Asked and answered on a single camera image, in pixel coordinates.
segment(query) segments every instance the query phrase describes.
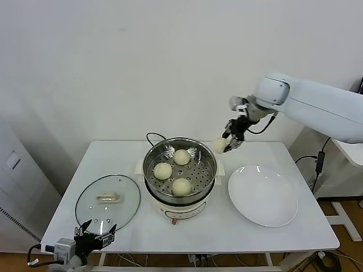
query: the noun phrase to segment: steamed bun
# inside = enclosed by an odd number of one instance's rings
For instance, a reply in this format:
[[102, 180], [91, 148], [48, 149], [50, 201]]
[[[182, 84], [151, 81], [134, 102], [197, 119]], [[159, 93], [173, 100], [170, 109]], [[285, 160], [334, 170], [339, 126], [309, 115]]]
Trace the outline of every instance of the steamed bun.
[[174, 153], [174, 162], [178, 165], [185, 165], [189, 163], [191, 157], [189, 156], [189, 153], [185, 149], [179, 149], [176, 150]]
[[158, 163], [154, 167], [154, 176], [159, 180], [166, 180], [170, 178], [172, 169], [168, 163]]
[[179, 178], [172, 183], [172, 194], [175, 196], [187, 196], [191, 191], [192, 185], [185, 178]]
[[225, 138], [219, 137], [213, 141], [213, 149], [216, 153], [222, 154], [229, 144], [229, 141]]

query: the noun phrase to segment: pot handle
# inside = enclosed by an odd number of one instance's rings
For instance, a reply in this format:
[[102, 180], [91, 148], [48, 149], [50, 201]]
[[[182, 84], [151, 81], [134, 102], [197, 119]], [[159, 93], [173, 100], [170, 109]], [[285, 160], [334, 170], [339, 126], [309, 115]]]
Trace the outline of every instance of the pot handle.
[[121, 196], [116, 192], [103, 193], [96, 196], [97, 203], [119, 203]]
[[159, 136], [159, 137], [163, 138], [164, 140], [166, 140], [166, 138], [165, 138], [163, 135], [159, 134], [159, 133], [156, 133], [156, 132], [149, 132], [149, 133], [146, 133], [146, 139], [147, 139], [147, 141], [148, 141], [148, 142], [149, 142], [152, 146], [154, 146], [154, 145], [153, 145], [153, 143], [150, 141], [150, 139], [149, 139], [149, 135], [157, 135], [157, 136]]

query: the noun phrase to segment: cable on floor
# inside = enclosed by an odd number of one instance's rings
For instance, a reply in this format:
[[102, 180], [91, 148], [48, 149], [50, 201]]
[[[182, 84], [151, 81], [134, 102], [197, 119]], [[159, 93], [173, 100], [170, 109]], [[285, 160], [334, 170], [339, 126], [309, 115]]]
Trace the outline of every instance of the cable on floor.
[[128, 256], [130, 256], [130, 258], [131, 258], [131, 260], [129, 260], [129, 259], [127, 259], [126, 257], [124, 257], [124, 256], [122, 256], [121, 254], [119, 254], [119, 257], [122, 259], [122, 260], [126, 260], [126, 261], [128, 261], [128, 262], [130, 262], [130, 263], [132, 263], [135, 267], [136, 266], [138, 266], [138, 267], [142, 267], [142, 265], [139, 265], [138, 263], [136, 263], [135, 262], [135, 260], [134, 260], [134, 258], [130, 255], [130, 254], [127, 254], [126, 253], [126, 255], [128, 255]]
[[212, 259], [212, 262], [213, 262], [213, 264], [215, 265], [215, 267], [219, 267], [218, 265], [216, 265], [216, 262], [214, 261], [214, 258], [213, 258], [213, 256], [212, 256], [212, 255], [210, 255], [210, 258]]
[[205, 262], [206, 262], [206, 266], [209, 267], [209, 263], [208, 263], [208, 255], [207, 254], [202, 254], [202, 256], [204, 257], [205, 259]]
[[35, 259], [34, 261], [30, 261], [30, 257], [31, 257], [31, 254], [32, 254], [32, 250], [33, 249], [38, 249], [40, 250], [41, 249], [41, 244], [36, 244], [36, 245], [33, 245], [32, 247], [30, 247], [29, 251], [28, 251], [28, 256], [27, 256], [27, 265], [30, 267], [30, 268], [34, 268], [34, 267], [39, 267], [39, 266], [44, 266], [44, 265], [52, 265], [52, 264], [63, 264], [63, 261], [51, 261], [51, 262], [42, 262], [42, 263], [39, 263], [39, 260], [38, 258]]
[[119, 258], [119, 255], [117, 255], [116, 258], [113, 260], [113, 264], [112, 265], [114, 265], [116, 263], [116, 261], [117, 261], [118, 258]]
[[359, 272], [362, 272], [362, 270], [356, 265], [356, 263], [360, 264], [360, 265], [362, 265], [362, 263], [358, 262], [357, 260], [353, 259], [352, 257], [349, 257], [348, 255], [346, 255], [344, 252], [340, 251], [339, 249], [335, 249], [335, 250], [338, 251], [340, 254], [342, 254], [344, 257], [348, 258], [351, 261], [351, 263], [354, 264], [354, 266], [357, 268], [357, 270]]
[[234, 254], [234, 257], [236, 257], [236, 259], [242, 264], [242, 265], [244, 265], [244, 266], [249, 266], [249, 265], [247, 265], [247, 264], [245, 264], [244, 262], [242, 262], [239, 258], [238, 258], [238, 256], [237, 256], [237, 254]]
[[123, 259], [121, 258], [121, 254], [117, 254], [118, 257], [120, 257], [120, 261], [119, 261], [119, 267], [121, 266], [121, 262], [123, 261]]
[[196, 254], [195, 257], [198, 258], [198, 260], [199, 260], [198, 267], [200, 267], [202, 265], [202, 254]]
[[342, 255], [342, 254], [338, 254], [338, 253], [334, 253], [334, 252], [332, 252], [332, 253], [333, 253], [334, 255], [338, 255], [338, 256], [340, 256], [340, 257], [348, 258], [348, 259], [350, 259], [351, 261], [356, 262], [357, 264], [363, 265], [363, 263], [358, 262], [357, 260], [353, 259], [352, 257], [346, 256], [346, 255]]
[[[332, 266], [326, 266], [326, 263], [324, 263], [323, 259], [329, 259], [329, 263], [332, 264]], [[318, 268], [320, 268], [324, 272], [341, 272], [341, 264], [339, 261], [339, 258], [336, 257], [331, 252], [319, 252], [317, 256], [312, 258], [313, 260], [313, 267], [318, 271], [315, 264], [318, 265]]]

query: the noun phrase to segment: white cabinet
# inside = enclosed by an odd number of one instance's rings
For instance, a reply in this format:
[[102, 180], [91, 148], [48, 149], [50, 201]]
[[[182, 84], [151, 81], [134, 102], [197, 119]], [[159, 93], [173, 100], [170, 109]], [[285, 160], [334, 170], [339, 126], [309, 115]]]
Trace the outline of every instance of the white cabinet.
[[61, 196], [0, 120], [0, 252], [27, 252], [42, 238]]

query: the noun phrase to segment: white plate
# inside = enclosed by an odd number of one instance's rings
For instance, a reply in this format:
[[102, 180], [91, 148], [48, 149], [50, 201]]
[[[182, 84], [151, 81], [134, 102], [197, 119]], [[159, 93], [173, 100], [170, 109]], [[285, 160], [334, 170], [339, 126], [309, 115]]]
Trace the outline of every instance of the white plate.
[[290, 223], [297, 213], [297, 197], [283, 175], [263, 166], [247, 165], [229, 178], [229, 196], [246, 218], [266, 227]]

